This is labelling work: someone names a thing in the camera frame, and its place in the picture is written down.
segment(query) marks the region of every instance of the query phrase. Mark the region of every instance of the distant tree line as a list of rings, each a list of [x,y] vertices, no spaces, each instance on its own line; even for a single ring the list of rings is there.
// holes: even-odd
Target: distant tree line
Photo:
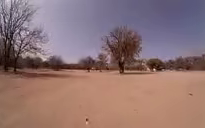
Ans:
[[[102,38],[101,52],[96,58],[83,57],[67,64],[60,56],[42,59],[47,34],[31,21],[36,8],[28,0],[0,0],[0,68],[50,68],[91,70],[205,70],[205,54],[162,61],[159,58],[140,60],[142,37],[136,31],[120,26]]]

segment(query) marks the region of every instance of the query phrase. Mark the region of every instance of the dirt ground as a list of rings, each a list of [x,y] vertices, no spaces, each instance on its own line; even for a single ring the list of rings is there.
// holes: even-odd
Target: dirt ground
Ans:
[[[205,72],[0,73],[0,128],[205,128]]]

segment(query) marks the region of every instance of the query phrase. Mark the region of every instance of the bare tree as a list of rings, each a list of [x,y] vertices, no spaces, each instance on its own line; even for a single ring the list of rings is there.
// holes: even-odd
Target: bare tree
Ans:
[[[20,28],[14,39],[14,72],[17,69],[17,62],[21,55],[44,53],[42,47],[47,43],[47,35],[41,28],[30,30],[29,27]]]
[[[52,69],[59,71],[63,68],[64,61],[60,56],[51,56],[48,60],[49,65]]]
[[[119,72],[124,73],[126,63],[135,60],[142,50],[142,38],[137,32],[127,27],[117,27],[103,38],[107,51],[118,63]]]
[[[4,48],[4,70],[8,70],[14,35],[28,24],[36,9],[28,0],[0,0],[0,38]]]
[[[88,70],[88,72],[90,72],[90,69],[95,65],[95,60],[88,56],[88,57],[85,57],[85,58],[82,58],[80,61],[79,61],[79,64],[82,65],[84,68],[86,68]]]
[[[102,71],[102,69],[106,66],[107,61],[108,61],[107,55],[104,53],[100,53],[98,55],[97,59],[98,59],[99,69],[100,69],[100,71]]]

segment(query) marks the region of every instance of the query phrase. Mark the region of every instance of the sky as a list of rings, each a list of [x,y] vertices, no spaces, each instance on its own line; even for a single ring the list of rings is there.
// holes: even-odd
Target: sky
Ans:
[[[205,53],[205,0],[34,0],[50,54],[68,63],[96,57],[117,26],[142,36],[142,58]]]

